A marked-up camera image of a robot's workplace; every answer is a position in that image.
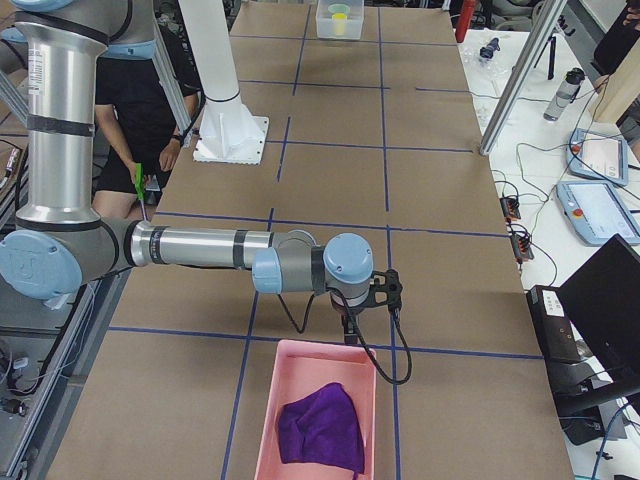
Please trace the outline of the purple cloth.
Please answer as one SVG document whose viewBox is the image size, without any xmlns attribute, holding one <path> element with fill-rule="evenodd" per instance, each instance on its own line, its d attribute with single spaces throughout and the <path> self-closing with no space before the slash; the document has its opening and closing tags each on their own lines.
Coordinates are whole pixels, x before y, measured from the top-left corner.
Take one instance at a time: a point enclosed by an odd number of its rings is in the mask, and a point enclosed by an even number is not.
<svg viewBox="0 0 640 480">
<path fill-rule="evenodd" d="M 339 467 L 355 477 L 365 473 L 364 441 L 354 402 L 332 382 L 284 405 L 278 423 L 281 462 Z"/>
</svg>

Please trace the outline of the yellow plastic cup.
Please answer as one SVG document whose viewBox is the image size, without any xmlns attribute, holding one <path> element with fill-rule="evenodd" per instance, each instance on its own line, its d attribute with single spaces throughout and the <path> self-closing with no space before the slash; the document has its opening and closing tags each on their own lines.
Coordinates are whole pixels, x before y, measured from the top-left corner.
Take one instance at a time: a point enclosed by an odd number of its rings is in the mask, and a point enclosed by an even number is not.
<svg viewBox="0 0 640 480">
<path fill-rule="evenodd" d="M 347 22 L 348 22 L 348 17 L 338 18 L 337 16 L 332 16 L 332 27 L 333 27 L 334 37 L 343 37 L 345 35 Z"/>
</svg>

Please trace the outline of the light green bowl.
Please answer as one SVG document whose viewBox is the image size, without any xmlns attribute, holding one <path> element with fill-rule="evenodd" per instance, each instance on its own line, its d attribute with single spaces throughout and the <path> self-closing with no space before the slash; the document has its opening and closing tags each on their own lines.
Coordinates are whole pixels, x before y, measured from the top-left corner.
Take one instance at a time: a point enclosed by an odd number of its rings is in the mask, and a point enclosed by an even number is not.
<svg viewBox="0 0 640 480">
<path fill-rule="evenodd" d="M 337 16 L 338 18 L 347 18 L 350 13 L 350 7 L 343 3 L 331 4 L 327 7 L 327 10 L 332 16 Z"/>
</svg>

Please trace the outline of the black box device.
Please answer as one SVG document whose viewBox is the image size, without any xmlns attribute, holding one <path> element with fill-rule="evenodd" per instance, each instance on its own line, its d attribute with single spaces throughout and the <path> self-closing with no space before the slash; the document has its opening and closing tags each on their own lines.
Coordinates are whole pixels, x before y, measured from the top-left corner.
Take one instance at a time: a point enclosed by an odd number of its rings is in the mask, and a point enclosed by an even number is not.
<svg viewBox="0 0 640 480">
<path fill-rule="evenodd" d="M 588 358 L 589 350 L 576 339 L 557 291 L 556 287 L 535 285 L 526 293 L 531 320 L 546 361 L 577 364 Z"/>
</svg>

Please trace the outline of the pink plastic bin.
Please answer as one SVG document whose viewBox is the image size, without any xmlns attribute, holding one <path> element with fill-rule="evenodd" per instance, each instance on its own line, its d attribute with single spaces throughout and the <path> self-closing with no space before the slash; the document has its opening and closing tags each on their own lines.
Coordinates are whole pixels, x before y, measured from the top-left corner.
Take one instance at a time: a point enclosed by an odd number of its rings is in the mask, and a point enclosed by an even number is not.
<svg viewBox="0 0 640 480">
<path fill-rule="evenodd" d="M 372 479 L 376 370 L 361 347 L 278 343 L 257 479 Z"/>
</svg>

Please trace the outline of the black monitor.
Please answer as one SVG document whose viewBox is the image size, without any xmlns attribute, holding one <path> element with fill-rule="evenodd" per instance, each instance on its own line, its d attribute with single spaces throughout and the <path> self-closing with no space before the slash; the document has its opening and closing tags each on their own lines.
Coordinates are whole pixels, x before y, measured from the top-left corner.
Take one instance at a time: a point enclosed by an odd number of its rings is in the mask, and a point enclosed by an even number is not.
<svg viewBox="0 0 640 480">
<path fill-rule="evenodd" d="M 614 380 L 639 374 L 639 254 L 616 234 L 558 289 L 566 316 Z"/>
</svg>

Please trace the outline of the near teach pendant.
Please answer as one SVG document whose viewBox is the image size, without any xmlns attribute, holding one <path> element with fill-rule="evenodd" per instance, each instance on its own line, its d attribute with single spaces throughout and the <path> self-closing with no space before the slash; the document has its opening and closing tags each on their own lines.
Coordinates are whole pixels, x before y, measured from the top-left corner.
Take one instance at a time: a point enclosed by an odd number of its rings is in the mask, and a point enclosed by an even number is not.
<svg viewBox="0 0 640 480">
<path fill-rule="evenodd" d="M 639 224 L 615 189 L 606 181 L 560 181 L 556 196 L 577 235 L 591 246 L 602 246 L 619 235 L 639 245 Z"/>
</svg>

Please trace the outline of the teach pendant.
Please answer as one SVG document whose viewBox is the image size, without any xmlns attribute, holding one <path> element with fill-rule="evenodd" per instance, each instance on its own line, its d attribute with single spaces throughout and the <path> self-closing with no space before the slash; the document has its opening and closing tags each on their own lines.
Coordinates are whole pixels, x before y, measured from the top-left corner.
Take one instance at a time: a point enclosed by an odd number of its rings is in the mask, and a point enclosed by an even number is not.
<svg viewBox="0 0 640 480">
<path fill-rule="evenodd" d="M 602 246 L 619 235 L 639 245 L 639 224 L 615 189 L 606 181 L 560 181 L 556 196 L 577 235 L 591 246 Z"/>
<path fill-rule="evenodd" d="M 628 144 L 621 135 L 577 128 L 569 139 L 566 160 L 576 176 L 628 185 Z"/>
</svg>

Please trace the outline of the seated person in black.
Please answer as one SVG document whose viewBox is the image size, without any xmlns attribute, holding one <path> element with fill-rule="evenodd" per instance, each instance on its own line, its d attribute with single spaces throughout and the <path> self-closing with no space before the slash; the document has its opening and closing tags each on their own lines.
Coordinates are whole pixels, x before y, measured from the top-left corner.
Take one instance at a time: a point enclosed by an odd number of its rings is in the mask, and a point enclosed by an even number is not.
<svg viewBox="0 0 640 480">
<path fill-rule="evenodd" d="M 151 60 L 98 59 L 95 121 L 110 150 L 93 208 L 107 218 L 137 217 L 136 168 L 164 188 L 181 150 L 180 130 Z"/>
</svg>

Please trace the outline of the clear plastic bin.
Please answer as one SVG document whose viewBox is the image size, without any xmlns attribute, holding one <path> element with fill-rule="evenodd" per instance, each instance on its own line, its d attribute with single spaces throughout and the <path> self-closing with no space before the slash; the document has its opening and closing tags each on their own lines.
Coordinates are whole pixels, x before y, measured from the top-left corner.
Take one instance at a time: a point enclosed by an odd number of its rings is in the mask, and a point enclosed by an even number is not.
<svg viewBox="0 0 640 480">
<path fill-rule="evenodd" d="M 364 2 L 319 0 L 315 20 L 320 39 L 359 40 L 364 22 Z"/>
</svg>

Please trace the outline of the far teach pendant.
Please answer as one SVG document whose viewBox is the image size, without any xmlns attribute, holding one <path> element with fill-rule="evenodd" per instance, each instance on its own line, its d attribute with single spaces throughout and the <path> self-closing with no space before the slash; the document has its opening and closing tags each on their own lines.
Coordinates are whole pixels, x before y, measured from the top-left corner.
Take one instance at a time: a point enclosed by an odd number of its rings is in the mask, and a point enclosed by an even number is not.
<svg viewBox="0 0 640 480">
<path fill-rule="evenodd" d="M 621 135 L 577 128 L 569 139 L 566 160 L 576 176 L 628 185 L 628 144 Z"/>
</svg>

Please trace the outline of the clear water bottle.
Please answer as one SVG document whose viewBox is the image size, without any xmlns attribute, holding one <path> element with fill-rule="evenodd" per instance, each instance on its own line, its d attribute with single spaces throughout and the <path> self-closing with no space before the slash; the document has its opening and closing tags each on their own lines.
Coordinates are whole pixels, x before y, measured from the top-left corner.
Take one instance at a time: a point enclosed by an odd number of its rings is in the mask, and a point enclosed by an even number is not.
<svg viewBox="0 0 640 480">
<path fill-rule="evenodd" d="M 557 121 L 566 107 L 576 99 L 585 78 L 585 72 L 581 68 L 575 67 L 569 70 L 554 97 L 549 101 L 543 118 L 547 121 Z"/>
</svg>

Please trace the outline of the red cylinder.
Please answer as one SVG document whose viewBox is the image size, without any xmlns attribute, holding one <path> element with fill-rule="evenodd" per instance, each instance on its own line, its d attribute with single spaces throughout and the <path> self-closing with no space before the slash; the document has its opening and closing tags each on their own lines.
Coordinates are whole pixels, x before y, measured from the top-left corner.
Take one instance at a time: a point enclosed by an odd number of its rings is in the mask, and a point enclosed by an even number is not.
<svg viewBox="0 0 640 480">
<path fill-rule="evenodd" d="M 457 43 L 463 43 L 466 33 L 470 27 L 472 17 L 476 8 L 475 0 L 464 0 L 461 5 L 458 21 L 455 28 L 455 39 Z"/>
</svg>

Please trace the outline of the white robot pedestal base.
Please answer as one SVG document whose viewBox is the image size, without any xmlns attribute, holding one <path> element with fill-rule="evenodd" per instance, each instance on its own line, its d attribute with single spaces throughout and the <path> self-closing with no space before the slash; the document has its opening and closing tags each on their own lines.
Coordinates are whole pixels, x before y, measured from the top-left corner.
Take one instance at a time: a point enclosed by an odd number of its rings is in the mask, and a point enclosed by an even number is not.
<svg viewBox="0 0 640 480">
<path fill-rule="evenodd" d="M 243 103 L 223 3 L 179 3 L 205 98 L 194 159 L 257 165 L 269 119 Z"/>
</svg>

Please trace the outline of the green handled tool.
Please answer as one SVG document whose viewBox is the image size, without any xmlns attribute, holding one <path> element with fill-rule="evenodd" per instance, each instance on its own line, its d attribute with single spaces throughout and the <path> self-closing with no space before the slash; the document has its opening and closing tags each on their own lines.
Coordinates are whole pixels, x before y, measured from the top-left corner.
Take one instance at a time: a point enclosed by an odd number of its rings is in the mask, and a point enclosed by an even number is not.
<svg viewBox="0 0 640 480">
<path fill-rule="evenodd" d="M 140 204 L 142 219 L 147 221 L 148 215 L 145 206 L 145 177 L 143 173 L 143 166 L 141 163 L 135 163 L 135 175 L 133 184 L 136 190 L 138 202 Z"/>
</svg>

